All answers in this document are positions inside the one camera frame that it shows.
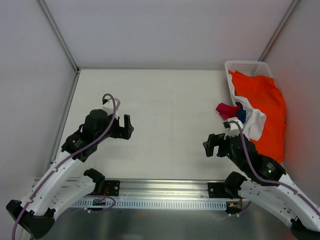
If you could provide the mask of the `white t shirt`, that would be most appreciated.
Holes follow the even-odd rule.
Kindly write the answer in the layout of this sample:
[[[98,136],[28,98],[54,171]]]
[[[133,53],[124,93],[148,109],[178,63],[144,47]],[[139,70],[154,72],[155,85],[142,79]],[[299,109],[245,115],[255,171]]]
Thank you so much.
[[[249,100],[243,96],[237,96],[235,86],[231,80],[228,80],[228,86],[232,103],[240,103],[246,111],[245,122],[243,124],[243,134],[250,140],[258,141],[263,133],[267,116],[257,108],[253,108]]]

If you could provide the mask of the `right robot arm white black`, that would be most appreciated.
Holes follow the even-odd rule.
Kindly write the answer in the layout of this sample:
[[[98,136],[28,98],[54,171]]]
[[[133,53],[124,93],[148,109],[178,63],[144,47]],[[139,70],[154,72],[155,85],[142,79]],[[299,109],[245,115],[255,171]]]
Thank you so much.
[[[210,134],[203,142],[205,154],[227,157],[241,173],[231,172],[222,183],[231,199],[244,198],[258,205],[289,227],[298,240],[320,238],[320,208],[292,181],[271,157],[260,154],[243,134]]]

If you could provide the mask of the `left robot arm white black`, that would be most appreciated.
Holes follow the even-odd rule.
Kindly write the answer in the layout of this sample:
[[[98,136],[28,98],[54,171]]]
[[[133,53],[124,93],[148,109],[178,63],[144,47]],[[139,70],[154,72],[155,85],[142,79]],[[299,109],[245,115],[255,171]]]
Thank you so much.
[[[12,199],[6,205],[15,221],[11,239],[16,238],[18,227],[40,239],[50,231],[59,215],[78,199],[86,195],[106,197],[105,176],[93,168],[85,170],[74,186],[65,190],[61,187],[105,139],[129,140],[133,131],[128,114],[124,115],[124,125],[120,126],[116,110],[112,114],[103,109],[91,110],[78,130],[66,138],[61,152],[40,181],[21,200]]]

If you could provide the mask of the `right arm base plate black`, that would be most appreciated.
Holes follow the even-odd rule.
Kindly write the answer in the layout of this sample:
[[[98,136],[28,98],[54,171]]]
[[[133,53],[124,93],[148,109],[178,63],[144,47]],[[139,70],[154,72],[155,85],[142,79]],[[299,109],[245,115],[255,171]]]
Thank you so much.
[[[207,192],[210,199],[228,199],[223,182],[208,182]]]

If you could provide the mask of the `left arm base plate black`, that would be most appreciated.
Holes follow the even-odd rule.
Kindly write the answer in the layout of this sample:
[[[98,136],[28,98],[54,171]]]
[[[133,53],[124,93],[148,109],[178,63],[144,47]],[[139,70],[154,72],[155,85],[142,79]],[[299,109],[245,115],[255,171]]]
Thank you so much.
[[[98,195],[118,197],[120,184],[121,182],[119,180],[104,180],[99,186]]]

